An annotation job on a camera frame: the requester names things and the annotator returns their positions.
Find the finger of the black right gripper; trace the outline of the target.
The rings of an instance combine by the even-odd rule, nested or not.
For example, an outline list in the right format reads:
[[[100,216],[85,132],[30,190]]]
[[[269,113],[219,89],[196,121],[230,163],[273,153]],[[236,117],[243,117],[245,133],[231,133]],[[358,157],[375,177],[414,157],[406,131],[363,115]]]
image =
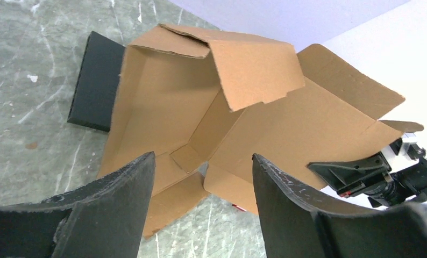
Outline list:
[[[392,184],[392,168],[383,154],[347,162],[310,162],[307,168],[344,198],[377,195]]]

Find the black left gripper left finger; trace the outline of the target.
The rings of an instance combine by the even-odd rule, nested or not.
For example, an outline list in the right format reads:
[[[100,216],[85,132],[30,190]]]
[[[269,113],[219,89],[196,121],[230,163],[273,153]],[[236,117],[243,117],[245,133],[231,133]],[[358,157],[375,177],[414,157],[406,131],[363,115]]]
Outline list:
[[[155,154],[38,203],[0,206],[0,257],[137,257]]]

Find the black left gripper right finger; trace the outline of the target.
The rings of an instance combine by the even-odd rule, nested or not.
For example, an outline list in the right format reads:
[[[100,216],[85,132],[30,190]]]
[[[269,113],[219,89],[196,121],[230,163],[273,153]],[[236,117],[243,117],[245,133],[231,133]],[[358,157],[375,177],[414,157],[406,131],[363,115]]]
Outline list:
[[[260,154],[252,163],[267,257],[427,257],[427,204],[369,209],[301,182]]]

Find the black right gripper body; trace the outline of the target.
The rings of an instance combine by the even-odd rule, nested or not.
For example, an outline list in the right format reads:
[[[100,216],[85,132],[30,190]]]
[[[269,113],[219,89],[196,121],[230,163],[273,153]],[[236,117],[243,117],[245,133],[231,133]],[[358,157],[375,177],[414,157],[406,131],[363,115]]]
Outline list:
[[[427,158],[421,158],[413,166],[391,173],[392,184],[377,195],[366,195],[371,206],[391,207],[401,204],[413,196],[412,202],[427,201]]]

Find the brown cardboard box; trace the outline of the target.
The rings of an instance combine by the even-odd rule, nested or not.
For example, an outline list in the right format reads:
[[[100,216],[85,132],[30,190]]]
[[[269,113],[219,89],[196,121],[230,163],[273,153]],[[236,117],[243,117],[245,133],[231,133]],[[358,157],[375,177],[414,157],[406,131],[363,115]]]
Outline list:
[[[320,44],[159,24],[127,45],[99,177],[154,152],[143,236],[208,194],[257,213],[252,155],[320,190],[310,162],[369,157],[412,121],[386,120],[404,102]]]

